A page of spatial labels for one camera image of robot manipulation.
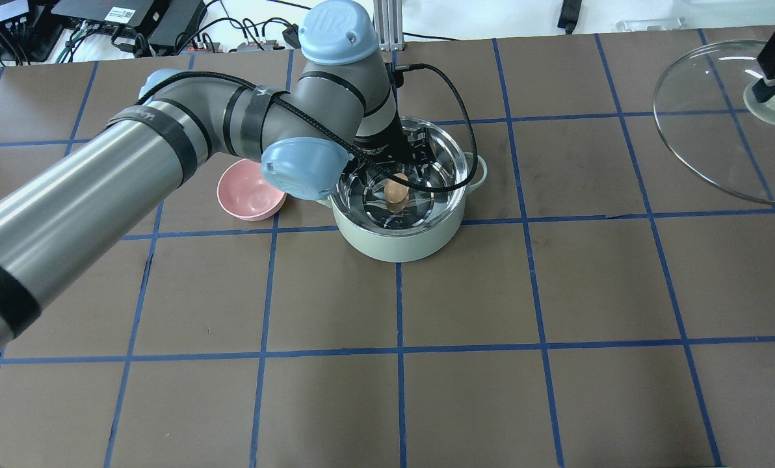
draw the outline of small bowl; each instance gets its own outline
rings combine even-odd
[[[244,221],[260,221],[280,210],[286,193],[272,187],[260,175],[260,164],[241,159],[232,164],[217,183],[217,201],[227,213]]]

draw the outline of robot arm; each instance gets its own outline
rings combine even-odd
[[[348,151],[272,101],[298,107],[346,142],[406,145],[365,10],[331,0],[304,26],[310,63],[293,94],[217,73],[179,73],[0,201],[0,349],[213,152],[262,163],[269,183],[299,198],[325,198]]]

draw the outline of white label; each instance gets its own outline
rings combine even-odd
[[[114,6],[111,8],[111,12],[107,13],[107,16],[105,17],[105,21],[113,21],[113,23],[122,23],[127,24],[130,22],[130,18],[133,17],[136,10],[131,10],[128,8],[119,8],[117,6]]]

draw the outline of egg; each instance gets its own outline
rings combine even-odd
[[[397,172],[393,175],[394,177],[400,178],[403,181],[408,181],[408,176],[402,174],[402,172]],[[391,204],[400,203],[402,200],[408,197],[408,191],[409,187],[403,186],[396,181],[388,179],[387,183],[385,184],[385,200]]]

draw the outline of blue joint cap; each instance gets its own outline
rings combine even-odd
[[[144,82],[144,86],[138,90],[138,96],[141,98],[144,96],[144,93],[149,92],[151,88],[158,85],[161,82],[164,82],[170,77],[173,77],[177,73],[181,72],[187,72],[188,70],[179,70],[177,68],[162,68],[157,71],[154,71],[150,74],[146,82]]]
[[[333,193],[349,160],[348,152],[334,142],[297,136],[269,145],[260,159],[260,173],[295,198],[322,200]]]
[[[353,0],[329,0],[307,13],[298,31],[301,52],[320,65],[358,62],[379,48],[370,15]]]

